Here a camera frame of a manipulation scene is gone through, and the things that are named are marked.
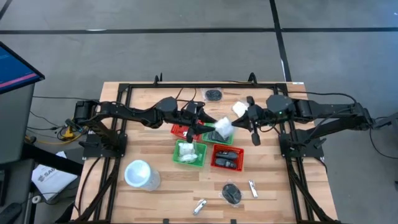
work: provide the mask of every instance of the black floor stripe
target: black floor stripe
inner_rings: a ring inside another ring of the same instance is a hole
[[[282,28],[282,32],[398,32],[398,27]]]
[[[279,24],[279,17],[278,17],[278,12],[276,9],[275,0],[269,0],[269,4],[271,5],[272,18],[274,19],[276,39],[278,41],[279,54],[280,54],[280,59],[282,61],[282,68],[284,70],[285,81],[291,82],[292,76],[290,75],[289,63],[287,62],[284,38],[282,36],[282,32],[281,32],[281,28],[280,28],[280,24]]]
[[[275,32],[263,27],[104,29],[104,30],[0,30],[0,34],[195,34],[195,33],[261,33]]]
[[[0,11],[0,20],[2,19],[2,17],[4,16],[4,14],[6,13],[8,7],[10,6],[12,0],[7,0],[6,3],[4,3],[1,11]]]

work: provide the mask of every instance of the small metal tool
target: small metal tool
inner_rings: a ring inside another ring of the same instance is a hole
[[[193,215],[198,215],[200,210],[206,205],[207,201],[202,199],[199,201],[198,206],[193,210]]]
[[[254,188],[254,181],[253,180],[249,180],[249,185],[250,185],[250,189],[251,189],[251,193],[253,194],[254,198],[258,198],[258,194],[257,194],[257,190],[255,190]]]

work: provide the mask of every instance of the screen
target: screen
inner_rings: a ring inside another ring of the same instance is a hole
[[[40,75],[0,47],[0,92],[39,81]]]

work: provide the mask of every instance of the white cup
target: white cup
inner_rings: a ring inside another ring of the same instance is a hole
[[[130,163],[124,171],[124,180],[132,187],[152,191],[160,185],[160,175],[142,160]]]

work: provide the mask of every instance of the red plastic container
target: red plastic container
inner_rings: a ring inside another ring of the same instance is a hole
[[[233,161],[236,164],[236,169],[231,169],[231,168],[226,168],[226,167],[221,167],[221,166],[216,165],[215,164],[216,153],[218,151],[230,151],[230,152],[237,153],[238,154],[238,158]],[[243,170],[243,154],[244,154],[244,150],[243,149],[232,147],[232,146],[214,144],[214,146],[213,146],[213,155],[211,156],[211,166],[242,172],[242,170]]]
[[[178,137],[181,137],[181,138],[184,138],[184,139],[186,139],[187,137],[186,136],[184,136],[184,132],[185,131],[188,131],[188,127],[186,127],[186,126],[179,126],[179,125],[177,125],[177,124],[174,124],[173,125],[173,127],[172,127],[172,130],[170,131],[172,134],[174,134],[174,135],[176,135],[176,136],[178,136]],[[193,136],[193,139],[194,140],[199,140],[200,139],[200,134],[199,135],[194,135]]]

